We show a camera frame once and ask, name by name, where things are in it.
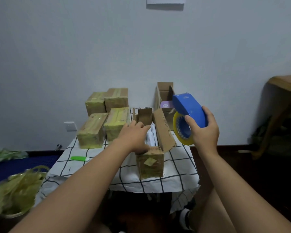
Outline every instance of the light green fabric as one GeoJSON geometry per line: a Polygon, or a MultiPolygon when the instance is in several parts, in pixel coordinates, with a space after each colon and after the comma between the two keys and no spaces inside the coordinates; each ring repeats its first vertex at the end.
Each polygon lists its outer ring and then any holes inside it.
{"type": "Polygon", "coordinates": [[[10,159],[23,159],[28,157],[25,151],[9,151],[7,149],[0,149],[0,162],[10,159]]]}

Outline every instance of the hand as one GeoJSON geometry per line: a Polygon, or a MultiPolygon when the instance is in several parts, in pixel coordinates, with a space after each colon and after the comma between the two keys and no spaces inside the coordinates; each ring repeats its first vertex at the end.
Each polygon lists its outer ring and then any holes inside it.
{"type": "Polygon", "coordinates": [[[200,128],[195,120],[186,115],[185,121],[190,126],[191,133],[193,135],[194,144],[199,152],[209,153],[217,151],[217,143],[219,138],[219,127],[213,116],[213,113],[206,107],[203,106],[203,111],[207,115],[208,126],[200,128]]]}
{"type": "Polygon", "coordinates": [[[150,125],[144,126],[142,122],[136,124],[136,121],[133,120],[130,125],[125,123],[118,136],[118,140],[125,146],[128,146],[129,152],[147,152],[150,147],[145,144],[145,138],[150,128],[150,125]]]}

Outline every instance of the taped cardboard box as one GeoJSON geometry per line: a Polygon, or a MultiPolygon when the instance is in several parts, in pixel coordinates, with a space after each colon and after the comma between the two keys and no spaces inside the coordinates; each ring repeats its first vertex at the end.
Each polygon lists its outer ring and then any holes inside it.
{"type": "MultiPolygon", "coordinates": [[[[173,82],[158,82],[155,90],[155,109],[159,109],[162,101],[172,101],[172,96],[175,94],[173,90],[173,82]]],[[[173,116],[175,110],[172,108],[162,108],[167,124],[171,131],[173,131],[173,116]]]]}
{"type": "Polygon", "coordinates": [[[119,136],[119,133],[125,123],[129,124],[129,108],[112,108],[109,117],[104,125],[107,133],[107,141],[111,142],[119,136]]]}
{"type": "Polygon", "coordinates": [[[91,114],[85,124],[77,132],[81,149],[101,148],[105,140],[103,125],[108,113],[91,114]]]}
{"type": "Polygon", "coordinates": [[[128,105],[128,88],[109,88],[105,94],[107,112],[112,108],[124,108],[128,105]]]}
{"type": "Polygon", "coordinates": [[[159,142],[159,146],[150,147],[147,153],[136,154],[140,179],[163,177],[164,153],[176,146],[175,139],[170,133],[163,110],[157,109],[152,112],[151,108],[139,109],[136,115],[135,109],[133,109],[133,115],[136,122],[141,121],[145,126],[151,125],[154,122],[157,140],[159,142]]]}
{"type": "Polygon", "coordinates": [[[105,93],[106,92],[94,92],[85,102],[88,116],[96,113],[105,113],[105,93]]]}

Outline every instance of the table leg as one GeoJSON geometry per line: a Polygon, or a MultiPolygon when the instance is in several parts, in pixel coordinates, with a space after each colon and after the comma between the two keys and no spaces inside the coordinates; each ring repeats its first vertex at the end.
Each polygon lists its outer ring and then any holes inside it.
{"type": "Polygon", "coordinates": [[[262,156],[262,154],[265,152],[265,150],[268,147],[268,144],[269,144],[269,141],[272,137],[272,134],[278,128],[280,128],[283,121],[289,116],[289,114],[291,114],[291,100],[286,104],[286,106],[283,106],[279,110],[278,114],[272,116],[272,118],[268,124],[266,133],[265,133],[263,140],[260,144],[260,148],[258,149],[258,151],[253,151],[251,153],[253,160],[259,159],[262,156]]]}

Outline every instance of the dark floor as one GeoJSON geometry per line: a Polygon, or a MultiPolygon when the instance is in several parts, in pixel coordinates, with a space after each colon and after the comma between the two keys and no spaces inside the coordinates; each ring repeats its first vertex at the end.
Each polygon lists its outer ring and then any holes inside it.
{"type": "MultiPolygon", "coordinates": [[[[220,146],[219,154],[241,175],[264,199],[291,221],[291,170],[280,157],[262,156],[252,161],[249,153],[240,154],[238,149],[248,146],[220,146]]],[[[199,198],[207,199],[213,188],[212,182],[197,150],[192,148],[200,176],[199,198]]],[[[144,194],[116,192],[105,202],[102,220],[114,231],[129,232],[180,232],[169,218],[171,194],[161,195],[157,203],[144,194]]],[[[8,232],[17,219],[0,218],[0,233],[8,232]]]]}

